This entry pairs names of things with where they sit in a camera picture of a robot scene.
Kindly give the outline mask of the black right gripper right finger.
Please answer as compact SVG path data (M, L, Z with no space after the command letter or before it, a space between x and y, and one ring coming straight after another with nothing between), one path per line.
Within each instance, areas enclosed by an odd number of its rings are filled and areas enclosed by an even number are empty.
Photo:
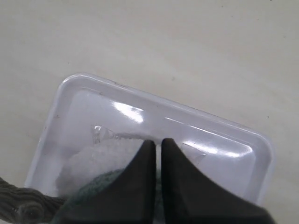
M161 181L167 224L273 224L270 213L225 190L199 171L174 139L161 145Z

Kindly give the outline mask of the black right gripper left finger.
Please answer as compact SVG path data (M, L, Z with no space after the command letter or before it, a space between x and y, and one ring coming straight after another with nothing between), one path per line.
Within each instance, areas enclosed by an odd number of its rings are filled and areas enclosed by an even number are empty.
M156 195L156 145L145 140L123 172L95 195L64 205L57 224L151 224Z

